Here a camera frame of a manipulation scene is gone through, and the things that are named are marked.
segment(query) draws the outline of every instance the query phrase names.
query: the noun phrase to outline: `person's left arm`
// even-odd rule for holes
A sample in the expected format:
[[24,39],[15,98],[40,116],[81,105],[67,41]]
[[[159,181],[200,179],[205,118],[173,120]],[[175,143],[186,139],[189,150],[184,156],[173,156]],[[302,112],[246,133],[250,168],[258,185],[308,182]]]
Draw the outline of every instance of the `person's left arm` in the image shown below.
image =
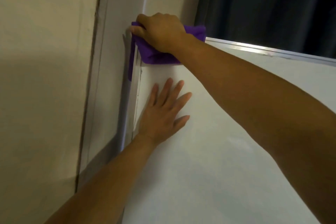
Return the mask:
[[45,224],[114,224],[118,221],[137,177],[154,149],[187,123],[189,116],[175,120],[191,93],[177,99],[184,82],[170,91],[169,78],[159,96],[154,85],[140,121],[139,134],[115,159],[103,167]]

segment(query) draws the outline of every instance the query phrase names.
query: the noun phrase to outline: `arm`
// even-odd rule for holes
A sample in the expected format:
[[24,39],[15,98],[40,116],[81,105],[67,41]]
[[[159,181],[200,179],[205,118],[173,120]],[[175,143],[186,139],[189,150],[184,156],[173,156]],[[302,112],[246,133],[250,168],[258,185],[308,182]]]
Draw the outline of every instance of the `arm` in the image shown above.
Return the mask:
[[159,96],[154,85],[140,121],[139,134],[114,160],[70,198],[45,224],[117,223],[128,195],[154,149],[179,131],[189,120],[178,112],[191,97],[184,94],[177,100],[184,82],[173,91],[168,79]]
[[277,162],[321,223],[336,219],[336,115],[293,84],[186,34],[176,16],[131,31],[173,54]]

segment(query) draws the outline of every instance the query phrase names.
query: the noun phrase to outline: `hand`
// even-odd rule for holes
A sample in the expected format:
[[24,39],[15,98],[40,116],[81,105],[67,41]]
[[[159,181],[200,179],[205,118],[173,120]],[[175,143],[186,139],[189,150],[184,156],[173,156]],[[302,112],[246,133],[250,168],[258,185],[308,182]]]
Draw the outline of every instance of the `hand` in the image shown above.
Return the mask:
[[157,13],[153,16],[139,14],[137,22],[144,27],[131,26],[131,32],[145,39],[160,52],[171,53],[177,42],[181,41],[186,31],[175,15]]
[[183,128],[190,118],[187,115],[175,120],[176,115],[185,106],[192,94],[189,92],[177,99],[184,81],[179,81],[175,89],[170,92],[172,84],[173,79],[169,78],[159,96],[158,84],[153,86],[148,105],[140,120],[139,136],[150,140],[154,147]]

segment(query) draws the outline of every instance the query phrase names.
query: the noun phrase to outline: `curtain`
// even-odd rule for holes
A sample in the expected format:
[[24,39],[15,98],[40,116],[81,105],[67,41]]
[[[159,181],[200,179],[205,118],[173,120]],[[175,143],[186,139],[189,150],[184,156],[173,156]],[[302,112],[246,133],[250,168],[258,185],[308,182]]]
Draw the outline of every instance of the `curtain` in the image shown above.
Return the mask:
[[336,58],[336,0],[199,0],[209,37]]

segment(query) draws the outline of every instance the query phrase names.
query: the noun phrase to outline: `cleaning cloth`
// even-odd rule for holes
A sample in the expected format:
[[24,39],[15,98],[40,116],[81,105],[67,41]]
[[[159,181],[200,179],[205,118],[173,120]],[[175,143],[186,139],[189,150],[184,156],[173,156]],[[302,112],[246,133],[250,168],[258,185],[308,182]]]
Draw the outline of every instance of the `cleaning cloth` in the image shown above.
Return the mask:
[[[132,22],[132,26],[143,27],[138,22]],[[184,29],[188,34],[194,35],[197,39],[203,42],[205,41],[205,26],[184,26]],[[128,65],[128,79],[130,81],[132,81],[135,44],[138,46],[141,60],[146,64],[180,64],[180,62],[170,53],[159,52],[154,47],[149,45],[143,38],[132,34],[131,54]]]

